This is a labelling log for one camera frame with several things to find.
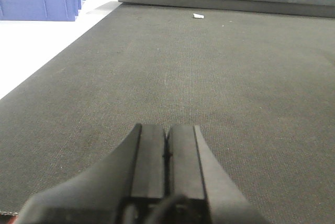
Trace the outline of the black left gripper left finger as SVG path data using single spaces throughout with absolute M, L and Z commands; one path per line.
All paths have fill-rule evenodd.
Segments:
M 137 124 L 100 161 L 33 195 L 17 223 L 145 223 L 165 196 L 165 134 Z

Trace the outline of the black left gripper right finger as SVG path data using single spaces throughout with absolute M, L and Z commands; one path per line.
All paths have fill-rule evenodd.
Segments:
M 174 125 L 168 137 L 170 191 L 187 197 L 196 223 L 264 223 L 221 167 L 198 126 Z

